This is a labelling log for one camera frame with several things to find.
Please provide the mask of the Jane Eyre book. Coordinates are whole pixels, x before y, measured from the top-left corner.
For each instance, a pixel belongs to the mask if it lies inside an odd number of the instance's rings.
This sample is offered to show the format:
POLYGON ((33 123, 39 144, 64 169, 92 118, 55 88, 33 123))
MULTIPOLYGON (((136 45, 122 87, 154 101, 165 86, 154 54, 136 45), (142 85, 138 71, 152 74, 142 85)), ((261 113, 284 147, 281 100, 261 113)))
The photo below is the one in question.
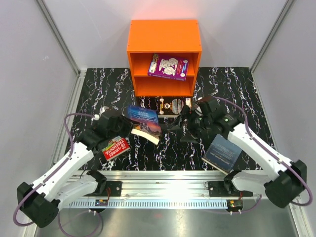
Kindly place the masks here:
POLYGON ((158 145, 162 129, 155 111, 130 105, 127 108, 127 117, 135 122, 131 134, 141 136, 158 145))

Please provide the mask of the purple paperback book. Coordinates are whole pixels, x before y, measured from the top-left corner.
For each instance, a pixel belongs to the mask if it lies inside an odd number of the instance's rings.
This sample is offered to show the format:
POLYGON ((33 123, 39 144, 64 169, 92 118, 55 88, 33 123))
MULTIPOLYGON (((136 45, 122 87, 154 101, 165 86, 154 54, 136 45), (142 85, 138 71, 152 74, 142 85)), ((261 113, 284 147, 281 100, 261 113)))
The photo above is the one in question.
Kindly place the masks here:
POLYGON ((188 68, 188 58, 154 53, 148 69, 148 76, 185 81, 188 68))

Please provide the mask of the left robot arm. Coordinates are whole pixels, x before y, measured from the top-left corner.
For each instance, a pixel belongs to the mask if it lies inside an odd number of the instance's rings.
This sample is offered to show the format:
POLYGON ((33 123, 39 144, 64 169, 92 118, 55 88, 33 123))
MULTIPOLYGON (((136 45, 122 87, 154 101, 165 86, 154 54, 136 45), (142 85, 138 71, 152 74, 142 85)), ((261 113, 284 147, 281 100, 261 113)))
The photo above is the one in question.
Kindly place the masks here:
POLYGON ((79 137, 70 139, 70 149, 45 174, 31 184, 21 183, 17 188, 17 207, 13 222, 20 227, 27 226, 17 220, 21 211, 39 228, 50 224, 66 205, 78 198, 93 194, 101 196, 108 192, 107 178, 99 171, 88 171, 86 177, 67 184, 72 175, 109 141, 120 136, 128 137, 134 122, 115 110, 106 110, 100 115, 90 115, 92 125, 87 126, 79 137))

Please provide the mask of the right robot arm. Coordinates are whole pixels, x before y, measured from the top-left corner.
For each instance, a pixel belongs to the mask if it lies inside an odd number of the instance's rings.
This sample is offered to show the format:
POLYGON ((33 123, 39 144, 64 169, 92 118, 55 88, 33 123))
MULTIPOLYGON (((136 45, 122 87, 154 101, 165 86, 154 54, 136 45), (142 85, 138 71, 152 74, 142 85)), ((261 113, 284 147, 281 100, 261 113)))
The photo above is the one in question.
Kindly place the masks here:
POLYGON ((224 178, 224 192, 235 196, 240 191, 265 194, 277 207, 285 208, 290 203, 308 206, 313 194, 307 184, 307 166, 301 161, 292 161, 265 143, 248 125, 245 111, 237 104, 230 104, 240 113, 228 112, 218 102, 229 100, 217 96, 200 98, 193 107, 185 105, 168 127, 169 130, 185 128, 181 140, 197 143, 204 132, 221 135, 239 147, 263 169, 264 174, 249 170, 231 171, 224 178))

